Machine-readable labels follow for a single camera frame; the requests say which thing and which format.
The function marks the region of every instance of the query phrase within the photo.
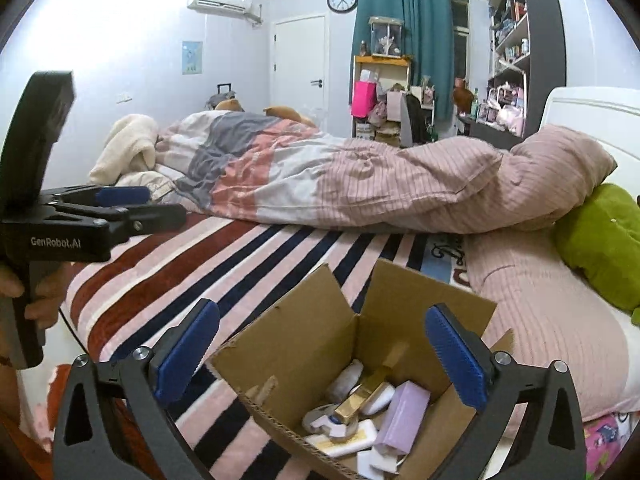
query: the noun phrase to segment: green pillow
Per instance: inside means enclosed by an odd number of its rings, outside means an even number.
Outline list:
[[[640,207],[626,190],[598,186],[556,222],[554,242],[564,262],[583,270],[610,304],[629,312],[640,306]]]

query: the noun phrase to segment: white headboard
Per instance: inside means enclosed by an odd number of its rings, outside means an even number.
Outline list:
[[[606,182],[640,195],[640,91],[584,86],[556,88],[546,100],[542,124],[560,124],[597,139],[618,168]]]

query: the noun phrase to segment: finger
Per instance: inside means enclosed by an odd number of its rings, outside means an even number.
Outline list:
[[[20,298],[24,294],[18,276],[4,263],[0,263],[0,294],[9,298]]]
[[[51,328],[58,321],[58,308],[64,296],[34,301],[24,309],[24,319],[33,319],[39,329]]]
[[[71,282],[71,275],[71,264],[63,262],[52,274],[38,284],[36,297],[55,298],[57,296],[66,296],[66,290]]]

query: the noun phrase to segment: metal bolt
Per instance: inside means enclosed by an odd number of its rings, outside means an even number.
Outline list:
[[[82,368],[88,362],[89,362],[89,356],[87,354],[82,354],[76,357],[76,359],[74,360],[74,366],[77,366],[78,368]]]
[[[507,352],[498,352],[495,355],[495,361],[501,365],[508,365],[511,363],[511,356]]]
[[[558,370],[561,374],[566,373],[567,370],[569,369],[569,367],[566,365],[564,361],[556,361],[554,363],[554,368]]]
[[[149,348],[146,346],[139,346],[138,348],[136,348],[133,351],[133,358],[136,361],[142,361],[143,359],[146,359],[146,357],[149,355]]]

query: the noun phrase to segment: blue poster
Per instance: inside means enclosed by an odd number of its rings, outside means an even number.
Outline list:
[[[182,73],[202,74],[202,42],[182,42]]]

